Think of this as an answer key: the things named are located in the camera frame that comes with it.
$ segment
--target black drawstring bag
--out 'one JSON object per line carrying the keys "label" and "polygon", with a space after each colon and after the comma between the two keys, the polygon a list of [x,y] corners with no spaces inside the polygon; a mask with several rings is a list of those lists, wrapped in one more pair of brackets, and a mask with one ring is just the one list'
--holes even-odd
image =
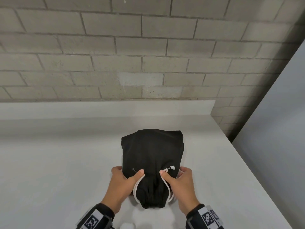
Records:
{"label": "black drawstring bag", "polygon": [[145,177],[138,183],[134,196],[142,207],[165,206],[169,190],[159,171],[168,169],[176,178],[184,150],[181,131],[143,129],[122,138],[123,174],[126,178],[144,169]]}

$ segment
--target brick wall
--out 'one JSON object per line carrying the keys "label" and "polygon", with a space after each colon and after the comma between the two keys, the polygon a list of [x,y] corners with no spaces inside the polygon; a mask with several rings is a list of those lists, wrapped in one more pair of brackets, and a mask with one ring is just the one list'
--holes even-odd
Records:
{"label": "brick wall", "polygon": [[0,101],[214,99],[238,132],[305,36],[305,0],[0,0]]}

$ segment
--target drawstring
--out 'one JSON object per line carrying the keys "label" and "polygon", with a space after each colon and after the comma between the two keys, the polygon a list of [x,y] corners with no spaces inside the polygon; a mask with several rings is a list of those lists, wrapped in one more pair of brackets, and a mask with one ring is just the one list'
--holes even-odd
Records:
{"label": "drawstring", "polygon": [[[169,168],[166,168],[164,169],[164,171],[167,173],[169,169],[175,169],[175,166],[174,165],[171,165]],[[137,201],[137,203],[140,203],[140,201],[138,200],[137,198],[137,188],[138,188],[138,185],[140,183],[140,181],[145,177],[145,174],[136,182],[135,186],[134,186],[134,189],[133,189],[133,193],[134,193],[134,197],[135,197],[135,200]],[[166,187],[168,188],[168,197],[167,197],[167,200],[166,200],[166,203],[169,203],[170,201],[173,200],[173,194],[172,196],[170,196],[170,187],[168,186],[167,182],[163,179],[163,177],[161,176],[162,180],[164,181]]]}

